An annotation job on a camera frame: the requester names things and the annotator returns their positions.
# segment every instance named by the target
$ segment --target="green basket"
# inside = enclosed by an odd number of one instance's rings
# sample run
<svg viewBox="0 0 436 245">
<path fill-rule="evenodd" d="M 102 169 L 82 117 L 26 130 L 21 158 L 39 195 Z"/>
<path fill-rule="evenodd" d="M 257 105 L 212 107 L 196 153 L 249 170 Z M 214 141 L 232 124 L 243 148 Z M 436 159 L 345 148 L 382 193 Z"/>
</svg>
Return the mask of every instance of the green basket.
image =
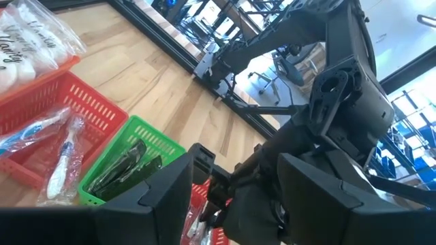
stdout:
<svg viewBox="0 0 436 245">
<path fill-rule="evenodd" d="M 124 127 L 115 135 L 102 155 L 96 160 L 92 168 L 79 184 L 79 198 L 82 205 L 102 205 L 105 201 L 94 197 L 85 191 L 86 187 L 100 175 L 108 163 L 113 163 L 140 138 L 147 145 L 147 152 L 141 161 L 147 162 L 160 155 L 163 166 L 181 156 L 186 150 L 176 142 L 153 128 L 138 116 L 132 116 Z"/>
</svg>

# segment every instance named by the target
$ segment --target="toothbrush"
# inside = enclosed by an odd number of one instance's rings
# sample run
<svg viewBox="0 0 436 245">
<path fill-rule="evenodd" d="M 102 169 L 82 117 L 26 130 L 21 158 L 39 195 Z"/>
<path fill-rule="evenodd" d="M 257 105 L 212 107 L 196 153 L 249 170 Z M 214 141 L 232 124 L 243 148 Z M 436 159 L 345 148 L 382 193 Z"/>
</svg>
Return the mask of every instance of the toothbrush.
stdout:
<svg viewBox="0 0 436 245">
<path fill-rule="evenodd" d="M 50 180 L 48 181 L 47 198 L 49 199 L 53 199 L 61 193 L 67 175 L 68 164 L 71 161 L 74 148 L 77 144 L 77 134 L 82 130 L 83 127 L 84 120 L 79 116 L 73 117 L 68 124 L 68 135 L 63 142 L 59 162 L 57 163 L 57 166 L 54 169 Z"/>
<path fill-rule="evenodd" d="M 48 118 L 38 120 L 16 133 L 7 135 L 3 139 L 0 137 L 0 156 L 5 152 L 17 151 L 18 149 L 16 147 L 20 143 L 24 142 L 25 146 L 32 144 L 32 141 L 34 141 L 30 139 L 32 136 L 39 133 L 41 130 L 47 128 L 48 126 L 65 120 L 69 116 L 70 112 L 70 108 L 63 108 L 62 110 L 59 110 L 53 115 L 50 115 Z"/>
</svg>

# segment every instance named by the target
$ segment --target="wooden table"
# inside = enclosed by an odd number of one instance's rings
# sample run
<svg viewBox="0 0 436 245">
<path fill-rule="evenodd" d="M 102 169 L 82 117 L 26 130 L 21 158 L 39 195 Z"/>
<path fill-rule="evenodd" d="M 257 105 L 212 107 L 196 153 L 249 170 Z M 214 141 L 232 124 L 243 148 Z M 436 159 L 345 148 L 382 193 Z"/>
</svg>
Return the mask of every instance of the wooden table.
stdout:
<svg viewBox="0 0 436 245">
<path fill-rule="evenodd" d="M 109 5 L 87 6 L 59 17 L 88 46 L 72 71 L 129 114 L 139 115 L 186 148 L 201 142 L 228 171 L 264 142 Z M 278 126 L 272 118 L 269 121 Z M 33 206 L 36 197 L 37 191 L 0 174 L 0 206 Z"/>
</svg>

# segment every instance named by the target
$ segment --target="white toothbrush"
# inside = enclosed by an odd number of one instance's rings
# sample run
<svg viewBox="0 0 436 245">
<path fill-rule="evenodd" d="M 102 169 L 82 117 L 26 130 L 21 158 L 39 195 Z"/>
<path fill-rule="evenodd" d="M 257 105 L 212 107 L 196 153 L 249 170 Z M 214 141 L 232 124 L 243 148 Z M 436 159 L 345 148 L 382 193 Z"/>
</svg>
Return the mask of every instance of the white toothbrush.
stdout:
<svg viewBox="0 0 436 245">
<path fill-rule="evenodd" d="M 48 181 L 47 198 L 49 199 L 55 198 L 62 191 L 67 176 L 68 165 L 71 161 L 74 147 L 77 144 L 76 136 L 83 127 L 84 119 L 79 116 L 74 116 L 68 124 L 68 135 L 62 145 L 61 157 Z"/>
</svg>

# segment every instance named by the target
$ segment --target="office chair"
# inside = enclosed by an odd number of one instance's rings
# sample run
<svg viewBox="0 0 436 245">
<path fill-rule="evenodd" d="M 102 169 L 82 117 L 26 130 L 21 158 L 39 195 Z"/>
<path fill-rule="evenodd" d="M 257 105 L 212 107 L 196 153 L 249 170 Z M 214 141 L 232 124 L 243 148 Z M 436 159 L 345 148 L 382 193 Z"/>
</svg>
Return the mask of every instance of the office chair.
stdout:
<svg viewBox="0 0 436 245">
<path fill-rule="evenodd" d="M 307 62 L 307 66 L 301 69 L 296 69 L 295 65 L 303 62 L 316 46 L 317 43 L 307 45 L 302 48 L 299 55 L 293 56 L 289 54 L 286 56 L 286 59 L 283 58 L 283 56 L 277 51 L 273 52 L 271 56 L 275 66 L 275 74 L 277 76 L 275 78 L 270 78 L 264 73 L 258 73 L 254 71 L 254 72 L 250 72 L 248 77 L 250 78 L 253 74 L 256 74 L 258 75 L 259 78 L 266 81 L 266 85 L 264 86 L 264 88 L 259 90 L 260 95 L 263 94 L 269 86 L 272 87 L 272 91 L 275 97 L 277 98 L 275 105 L 278 105 L 281 100 L 277 85 L 275 84 L 277 78 L 280 78 L 289 89 L 291 104 L 294 104 L 294 100 L 292 98 L 291 83 L 297 86 L 303 86 L 305 84 L 305 81 L 302 77 L 302 74 L 306 73 L 309 70 L 312 70 L 315 73 L 315 75 L 318 73 L 318 69 L 316 65 L 310 59 Z"/>
</svg>

